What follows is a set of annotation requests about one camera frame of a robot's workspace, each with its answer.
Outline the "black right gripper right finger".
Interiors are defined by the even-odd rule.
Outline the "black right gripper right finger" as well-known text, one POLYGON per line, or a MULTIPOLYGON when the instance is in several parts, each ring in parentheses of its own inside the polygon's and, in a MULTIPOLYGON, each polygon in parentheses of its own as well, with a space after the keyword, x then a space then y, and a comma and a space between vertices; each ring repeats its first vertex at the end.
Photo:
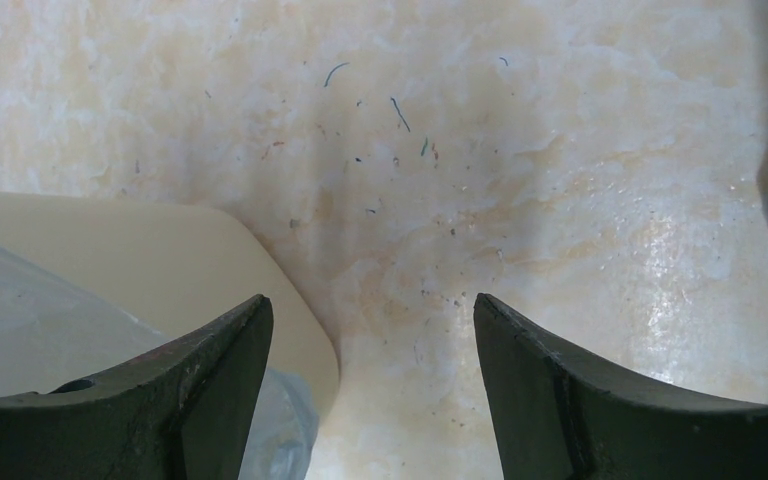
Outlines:
POLYGON ((627 369, 489 294, 479 363, 508 479, 768 479, 768 405, 627 369))

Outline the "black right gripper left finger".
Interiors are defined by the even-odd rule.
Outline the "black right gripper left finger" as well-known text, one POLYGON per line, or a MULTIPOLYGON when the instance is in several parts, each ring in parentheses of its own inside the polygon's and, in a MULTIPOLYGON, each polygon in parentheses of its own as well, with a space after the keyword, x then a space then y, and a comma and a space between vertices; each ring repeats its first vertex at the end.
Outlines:
POLYGON ((255 295, 46 393, 0 397, 0 479, 234 479, 274 325, 255 295))

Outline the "beige plastic trash bin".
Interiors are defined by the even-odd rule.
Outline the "beige plastic trash bin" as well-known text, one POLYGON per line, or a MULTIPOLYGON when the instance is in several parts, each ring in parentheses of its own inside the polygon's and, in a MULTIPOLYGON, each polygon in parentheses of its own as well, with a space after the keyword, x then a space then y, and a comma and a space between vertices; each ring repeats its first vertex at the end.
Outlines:
POLYGON ((0 192, 0 246, 170 337, 264 295, 275 318, 269 366, 302 377, 321 418, 334 405, 330 339, 267 250, 221 210, 0 192))

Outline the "light blue trash bag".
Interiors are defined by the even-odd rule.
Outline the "light blue trash bag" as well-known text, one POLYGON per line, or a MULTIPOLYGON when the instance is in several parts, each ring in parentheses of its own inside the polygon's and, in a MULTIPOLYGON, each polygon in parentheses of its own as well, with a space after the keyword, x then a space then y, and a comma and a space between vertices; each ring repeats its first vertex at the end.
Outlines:
MULTIPOLYGON (((0 247, 0 397, 50 393, 173 340, 0 247)), ((309 386, 266 364, 234 479, 304 478, 317 430, 309 386)))

